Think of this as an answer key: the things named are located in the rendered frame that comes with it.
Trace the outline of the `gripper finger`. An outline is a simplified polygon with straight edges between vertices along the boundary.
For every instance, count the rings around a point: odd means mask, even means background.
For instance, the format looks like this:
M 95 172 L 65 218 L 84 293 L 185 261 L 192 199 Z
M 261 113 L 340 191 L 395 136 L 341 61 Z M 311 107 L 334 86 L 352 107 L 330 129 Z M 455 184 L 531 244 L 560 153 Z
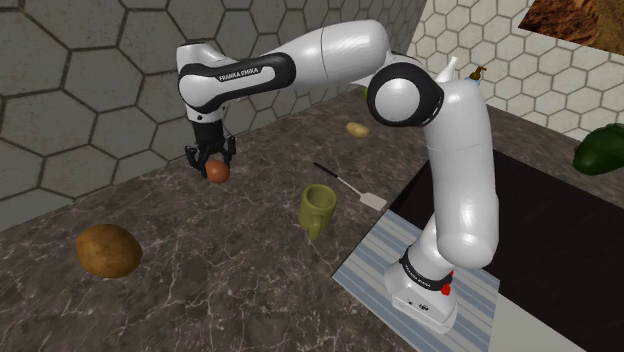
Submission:
M 205 163 L 209 158 L 209 147 L 206 145 L 186 146 L 184 150 L 189 166 L 198 170 L 201 176 L 206 178 Z
M 230 168 L 232 158 L 236 154 L 236 138 L 233 135 L 230 135 L 225 139 L 225 143 L 221 148 L 221 154 L 223 156 L 223 162 L 228 168 Z

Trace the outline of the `brown egg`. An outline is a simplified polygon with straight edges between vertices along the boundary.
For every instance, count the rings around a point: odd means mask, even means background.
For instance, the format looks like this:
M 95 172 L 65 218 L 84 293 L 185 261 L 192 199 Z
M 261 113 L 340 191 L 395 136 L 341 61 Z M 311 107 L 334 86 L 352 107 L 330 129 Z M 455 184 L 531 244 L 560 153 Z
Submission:
M 230 178 L 230 168 L 220 160 L 208 160 L 205 171 L 207 179 L 213 183 L 224 183 Z

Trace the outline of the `green mug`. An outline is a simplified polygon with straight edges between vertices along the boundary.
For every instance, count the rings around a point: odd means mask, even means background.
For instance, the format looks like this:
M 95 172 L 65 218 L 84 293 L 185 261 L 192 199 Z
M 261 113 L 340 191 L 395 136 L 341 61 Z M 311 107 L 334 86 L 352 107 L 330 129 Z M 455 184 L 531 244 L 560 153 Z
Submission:
M 310 184 L 302 193 L 298 221 L 310 240 L 326 230 L 337 205 L 336 193 L 327 185 Z

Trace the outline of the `large brown potato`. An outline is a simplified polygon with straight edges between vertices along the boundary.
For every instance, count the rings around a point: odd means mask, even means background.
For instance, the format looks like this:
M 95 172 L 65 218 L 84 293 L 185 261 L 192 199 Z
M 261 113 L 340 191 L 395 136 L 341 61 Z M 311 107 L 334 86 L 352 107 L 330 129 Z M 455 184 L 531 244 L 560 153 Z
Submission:
M 139 266 L 143 250 L 123 227 L 98 224 L 77 237 L 76 253 L 84 271 L 102 278 L 122 278 Z

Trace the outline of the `white spray bottle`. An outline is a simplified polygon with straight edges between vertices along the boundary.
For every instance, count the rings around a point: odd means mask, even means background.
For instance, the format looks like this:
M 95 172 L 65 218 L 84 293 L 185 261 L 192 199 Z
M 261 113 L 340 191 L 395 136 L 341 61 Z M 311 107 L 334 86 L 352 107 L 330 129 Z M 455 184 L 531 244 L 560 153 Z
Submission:
M 437 83 L 445 83 L 451 81 L 454 77 L 455 68 L 458 60 L 458 57 L 452 56 L 449 59 L 447 65 L 437 74 L 437 76 L 435 77 L 435 81 Z

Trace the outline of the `soap dispenser with brown pump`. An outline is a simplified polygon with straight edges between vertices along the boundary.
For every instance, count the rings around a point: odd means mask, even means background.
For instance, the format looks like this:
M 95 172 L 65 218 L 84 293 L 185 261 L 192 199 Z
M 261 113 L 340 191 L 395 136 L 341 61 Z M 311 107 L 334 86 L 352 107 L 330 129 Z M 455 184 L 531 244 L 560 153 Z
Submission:
M 472 73 L 470 73 L 465 80 L 469 81 L 470 83 L 472 83 L 473 85 L 477 86 L 479 88 L 480 91 L 480 95 L 482 97 L 483 100 L 486 100 L 485 94 L 483 89 L 480 87 L 481 85 L 481 79 L 482 79 L 482 73 L 486 71 L 486 68 L 483 66 L 478 66 Z

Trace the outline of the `dark green rounded object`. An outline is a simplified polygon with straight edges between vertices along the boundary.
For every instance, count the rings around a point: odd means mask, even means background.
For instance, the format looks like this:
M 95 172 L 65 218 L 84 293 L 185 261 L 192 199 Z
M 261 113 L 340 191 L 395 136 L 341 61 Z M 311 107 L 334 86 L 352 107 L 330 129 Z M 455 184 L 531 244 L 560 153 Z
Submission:
M 573 167 L 590 176 L 624 167 L 624 124 L 611 123 L 590 132 L 574 149 Z

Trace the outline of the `brown wall picture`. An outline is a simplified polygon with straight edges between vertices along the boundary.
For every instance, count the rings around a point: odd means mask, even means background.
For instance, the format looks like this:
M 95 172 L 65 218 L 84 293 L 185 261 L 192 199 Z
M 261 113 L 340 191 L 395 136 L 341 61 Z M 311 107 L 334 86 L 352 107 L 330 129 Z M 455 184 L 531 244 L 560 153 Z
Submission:
M 624 56 L 624 0 L 535 0 L 518 27 Z

